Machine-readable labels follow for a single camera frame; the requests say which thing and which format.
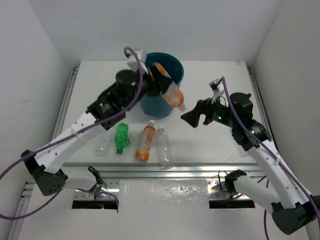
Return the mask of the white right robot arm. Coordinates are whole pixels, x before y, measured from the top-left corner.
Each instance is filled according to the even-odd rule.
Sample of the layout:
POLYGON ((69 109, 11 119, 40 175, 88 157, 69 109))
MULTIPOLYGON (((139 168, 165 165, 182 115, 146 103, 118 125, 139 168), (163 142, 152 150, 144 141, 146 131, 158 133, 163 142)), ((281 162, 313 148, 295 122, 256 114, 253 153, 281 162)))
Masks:
POLYGON ((320 197, 312 195, 301 183, 296 183, 293 173, 276 153, 276 147, 267 129, 253 118, 251 94, 236 92, 230 96, 228 106, 218 98, 199 100, 193 110, 181 119, 196 128, 200 116, 204 125, 215 121, 231 128, 236 143, 260 166, 273 189, 265 188, 251 179, 243 170, 235 170, 224 177, 224 188, 230 196, 243 194, 264 208, 276 226, 291 235, 317 218, 320 197))

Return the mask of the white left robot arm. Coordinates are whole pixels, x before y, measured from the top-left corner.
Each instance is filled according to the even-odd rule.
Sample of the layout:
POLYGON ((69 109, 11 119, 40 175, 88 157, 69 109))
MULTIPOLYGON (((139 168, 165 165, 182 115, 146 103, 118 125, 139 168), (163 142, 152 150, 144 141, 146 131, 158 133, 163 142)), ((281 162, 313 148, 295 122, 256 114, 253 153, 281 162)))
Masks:
POLYGON ((99 192, 105 182, 94 167, 71 170, 64 163, 89 141, 124 119, 136 102, 148 95, 162 96, 179 78, 171 64, 159 62, 142 69, 131 67, 118 71, 115 83, 104 90, 69 128, 48 145, 21 154, 41 193, 51 196, 62 189, 99 192))

